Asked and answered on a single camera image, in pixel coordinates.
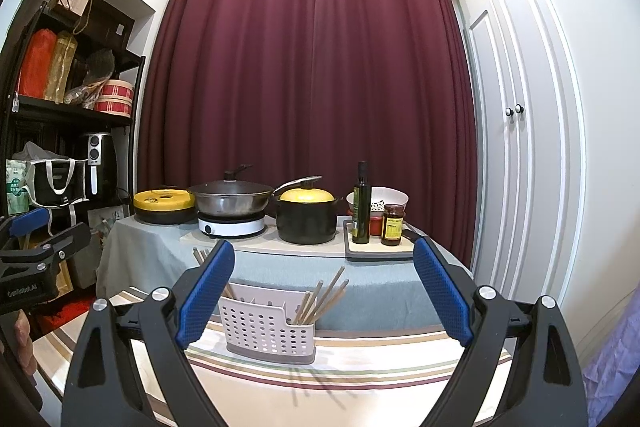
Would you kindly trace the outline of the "person left hand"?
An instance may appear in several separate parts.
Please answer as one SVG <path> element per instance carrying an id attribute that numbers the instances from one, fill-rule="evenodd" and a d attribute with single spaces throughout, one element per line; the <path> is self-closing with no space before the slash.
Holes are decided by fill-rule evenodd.
<path id="1" fill-rule="evenodd" d="M 38 364 L 35 359 L 34 349 L 32 349 L 32 338 L 30 338 L 30 324 L 28 317 L 23 310 L 18 311 L 14 323 L 14 335 L 17 342 L 16 357 L 23 372 L 32 377 L 37 370 Z"/>

